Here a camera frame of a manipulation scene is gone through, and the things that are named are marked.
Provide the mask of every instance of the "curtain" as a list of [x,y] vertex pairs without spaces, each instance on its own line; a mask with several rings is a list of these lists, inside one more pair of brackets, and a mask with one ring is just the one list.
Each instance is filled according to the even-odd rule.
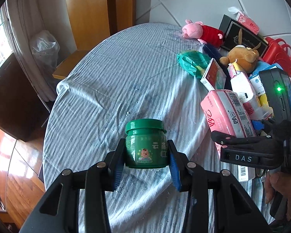
[[6,0],[2,6],[6,35],[11,48],[42,102],[56,99],[56,80],[39,70],[30,50],[30,39],[42,30],[44,22],[36,0]]

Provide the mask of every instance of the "human hand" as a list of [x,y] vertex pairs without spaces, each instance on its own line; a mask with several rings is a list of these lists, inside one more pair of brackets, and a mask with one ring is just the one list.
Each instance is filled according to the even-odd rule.
[[269,203],[275,196],[275,191],[280,192],[288,199],[287,220],[291,219],[291,175],[283,172],[266,174],[265,182],[265,204]]

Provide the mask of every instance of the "brown plush toy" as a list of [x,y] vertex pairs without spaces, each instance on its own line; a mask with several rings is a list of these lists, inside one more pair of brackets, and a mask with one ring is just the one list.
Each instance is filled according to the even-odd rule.
[[229,63],[233,63],[237,60],[236,63],[240,65],[247,74],[250,74],[257,65],[260,56],[257,49],[261,46],[261,43],[251,49],[241,45],[241,39],[242,29],[239,30],[238,45],[230,50],[226,57],[221,57],[220,62],[222,65],[228,66]]

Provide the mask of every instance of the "pink pig plush toy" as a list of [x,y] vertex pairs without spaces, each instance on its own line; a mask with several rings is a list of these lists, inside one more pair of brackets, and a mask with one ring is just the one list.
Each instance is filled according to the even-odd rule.
[[182,37],[196,38],[203,44],[212,44],[219,48],[223,43],[223,31],[220,31],[211,26],[204,25],[203,22],[193,23],[191,20],[186,19],[187,25],[182,27]]

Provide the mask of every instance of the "bed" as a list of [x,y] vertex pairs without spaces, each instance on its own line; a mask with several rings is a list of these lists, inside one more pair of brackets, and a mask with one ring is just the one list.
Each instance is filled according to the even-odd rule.
[[[44,181],[50,187],[65,168],[88,169],[103,160],[125,137],[127,122],[139,118],[164,121],[167,138],[207,170],[237,166],[219,161],[200,107],[207,90],[184,71],[176,54],[202,46],[180,37],[181,28],[146,23],[121,31],[90,51],[57,86],[58,97],[47,126],[43,150]],[[260,180],[243,183],[267,220]],[[171,183],[168,167],[124,168],[115,192],[106,193],[113,232],[179,232],[186,193]],[[213,201],[210,191],[210,216]],[[80,195],[79,229],[84,232],[84,193]],[[213,220],[210,220],[210,232]]]

